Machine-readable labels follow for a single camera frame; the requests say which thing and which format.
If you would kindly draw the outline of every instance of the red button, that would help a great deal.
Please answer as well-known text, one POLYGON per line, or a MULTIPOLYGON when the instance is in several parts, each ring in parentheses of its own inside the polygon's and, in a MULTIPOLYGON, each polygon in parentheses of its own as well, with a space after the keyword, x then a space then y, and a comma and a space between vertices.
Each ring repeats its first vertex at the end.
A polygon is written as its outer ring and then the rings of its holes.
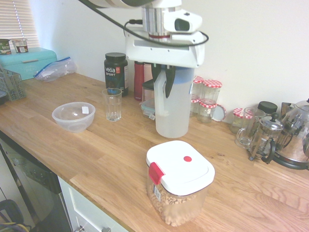
POLYGON ((186 162, 191 162, 192 161, 192 158, 190 156, 185 156, 183 159, 186 162))

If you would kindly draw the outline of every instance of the window blind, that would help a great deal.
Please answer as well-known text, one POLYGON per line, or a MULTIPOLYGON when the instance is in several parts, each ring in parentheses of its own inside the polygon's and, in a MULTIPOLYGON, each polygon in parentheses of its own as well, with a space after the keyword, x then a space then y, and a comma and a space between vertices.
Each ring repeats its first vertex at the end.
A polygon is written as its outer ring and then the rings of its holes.
POLYGON ((0 0, 0 38, 25 38, 28 47, 39 47, 29 0, 0 0))

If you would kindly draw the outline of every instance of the red bottle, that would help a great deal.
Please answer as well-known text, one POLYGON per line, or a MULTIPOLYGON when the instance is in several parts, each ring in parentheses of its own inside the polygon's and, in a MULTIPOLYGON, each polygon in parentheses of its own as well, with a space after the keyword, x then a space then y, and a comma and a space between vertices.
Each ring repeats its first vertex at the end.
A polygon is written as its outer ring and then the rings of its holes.
POLYGON ((141 102, 142 84, 144 83, 144 63, 134 62, 134 98, 141 102))

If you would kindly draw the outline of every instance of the teal bread bin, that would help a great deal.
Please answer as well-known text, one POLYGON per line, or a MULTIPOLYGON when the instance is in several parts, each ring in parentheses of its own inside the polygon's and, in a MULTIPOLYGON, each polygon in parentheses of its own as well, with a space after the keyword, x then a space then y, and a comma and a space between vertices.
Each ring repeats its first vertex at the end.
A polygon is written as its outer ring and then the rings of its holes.
POLYGON ((49 63, 57 61, 56 53, 40 47, 29 48, 29 52, 0 56, 4 69, 19 73, 22 80, 33 78, 33 75, 49 63))

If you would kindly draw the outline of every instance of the metal basket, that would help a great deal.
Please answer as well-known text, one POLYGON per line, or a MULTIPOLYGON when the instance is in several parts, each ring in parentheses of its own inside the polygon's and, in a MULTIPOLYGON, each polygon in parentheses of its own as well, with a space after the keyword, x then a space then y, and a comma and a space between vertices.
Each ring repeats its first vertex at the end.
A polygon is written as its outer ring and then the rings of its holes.
POLYGON ((10 101, 26 97, 25 89, 22 86, 21 76, 0 65, 0 90, 8 94, 10 101))

